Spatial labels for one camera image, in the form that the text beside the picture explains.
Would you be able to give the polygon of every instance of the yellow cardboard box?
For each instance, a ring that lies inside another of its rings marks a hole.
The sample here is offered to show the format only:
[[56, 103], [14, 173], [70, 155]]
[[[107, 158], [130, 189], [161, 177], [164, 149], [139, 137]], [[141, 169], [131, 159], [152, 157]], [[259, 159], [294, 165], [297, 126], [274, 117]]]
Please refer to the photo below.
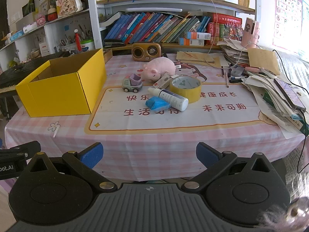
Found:
[[30, 117], [90, 114], [106, 81], [103, 50], [47, 61], [16, 86]]

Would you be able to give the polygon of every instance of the yellow tape roll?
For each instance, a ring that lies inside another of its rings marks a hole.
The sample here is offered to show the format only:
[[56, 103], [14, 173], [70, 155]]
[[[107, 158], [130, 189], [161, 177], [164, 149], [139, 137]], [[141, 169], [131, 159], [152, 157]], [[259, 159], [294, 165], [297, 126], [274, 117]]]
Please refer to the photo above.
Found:
[[201, 89], [201, 82], [197, 78], [188, 76], [174, 78], [170, 84], [170, 91], [187, 98], [189, 104], [200, 99]]

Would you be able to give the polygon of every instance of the smartphone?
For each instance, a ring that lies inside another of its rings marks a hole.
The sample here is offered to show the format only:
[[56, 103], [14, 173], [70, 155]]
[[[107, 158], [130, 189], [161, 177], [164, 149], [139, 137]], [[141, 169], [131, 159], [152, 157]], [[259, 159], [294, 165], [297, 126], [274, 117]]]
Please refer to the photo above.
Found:
[[279, 87], [280, 91], [284, 94], [286, 100], [292, 108], [296, 110], [306, 110], [302, 101], [300, 101], [299, 97], [297, 96], [296, 92], [294, 92], [290, 84], [276, 78], [274, 79], [274, 82]]

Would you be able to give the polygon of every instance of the pink checkered tablecloth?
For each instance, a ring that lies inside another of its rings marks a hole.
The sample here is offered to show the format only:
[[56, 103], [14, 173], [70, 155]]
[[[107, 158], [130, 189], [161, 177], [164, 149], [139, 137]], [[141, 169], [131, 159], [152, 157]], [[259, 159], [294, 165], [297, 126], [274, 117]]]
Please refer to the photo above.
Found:
[[[121, 85], [125, 76], [138, 73], [142, 65], [142, 62], [133, 61], [130, 55], [114, 56], [106, 64], [108, 76], [104, 87]], [[208, 69], [207, 82], [224, 82], [220, 74], [219, 69]], [[301, 134], [285, 139], [278, 126], [264, 122], [184, 133], [88, 135], [84, 127], [89, 116], [30, 118], [22, 107], [5, 127], [6, 146], [10, 148], [37, 140], [48, 156], [58, 157], [69, 150], [81, 151], [101, 142], [104, 157], [94, 168], [98, 173], [108, 178], [143, 181], [189, 177], [203, 171], [205, 167], [195, 154], [196, 145], [201, 141], [219, 151], [233, 151], [239, 157], [251, 157], [254, 152], [262, 152], [274, 161], [301, 147], [304, 139]], [[54, 133], [48, 128], [56, 121], [61, 127], [54, 138]], [[8, 189], [10, 181], [1, 185]]]

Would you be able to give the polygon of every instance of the pink plush pig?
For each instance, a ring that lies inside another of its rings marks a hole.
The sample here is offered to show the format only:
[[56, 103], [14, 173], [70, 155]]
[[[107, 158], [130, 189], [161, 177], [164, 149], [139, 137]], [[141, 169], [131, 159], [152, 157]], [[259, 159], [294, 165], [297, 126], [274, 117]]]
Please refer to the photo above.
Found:
[[166, 57], [157, 57], [144, 64], [143, 78], [158, 81], [161, 75], [164, 75], [166, 72], [170, 76], [175, 75], [175, 70], [175, 64], [172, 60]]

